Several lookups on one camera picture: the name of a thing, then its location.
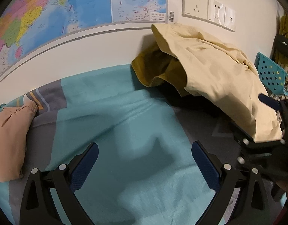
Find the switch panel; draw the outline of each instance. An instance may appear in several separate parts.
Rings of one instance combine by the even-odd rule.
[[[226,7],[225,8],[225,19],[224,19],[224,27],[225,28],[228,28],[232,31],[235,31],[235,28],[236,28],[236,12],[229,8],[229,7]]]

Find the map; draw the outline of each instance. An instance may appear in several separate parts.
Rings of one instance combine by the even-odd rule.
[[[166,21],[167,0],[12,0],[0,18],[0,76],[60,36],[93,26]]]

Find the folded garment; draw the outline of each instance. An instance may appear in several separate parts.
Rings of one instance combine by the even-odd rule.
[[[143,85],[166,80],[181,96],[204,96],[256,142],[282,138],[275,111],[258,99],[267,92],[257,69],[241,50],[192,26],[155,24],[152,31],[158,46],[132,62]]]
[[[0,182],[21,177],[27,132],[37,110],[27,99],[22,107],[4,107],[0,112]]]

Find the teal perforated shelf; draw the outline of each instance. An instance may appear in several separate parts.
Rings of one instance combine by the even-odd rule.
[[[256,62],[258,75],[264,86],[269,88],[274,95],[288,96],[288,91],[284,87],[287,78],[285,70],[260,52],[256,55]]]

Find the electrical outlet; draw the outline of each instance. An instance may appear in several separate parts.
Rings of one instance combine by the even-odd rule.
[[[236,12],[229,7],[225,8],[224,27],[232,31],[236,28]]]
[[[183,16],[207,19],[208,0],[183,0]]]
[[[224,25],[225,6],[215,0],[208,0],[207,20],[217,25]]]

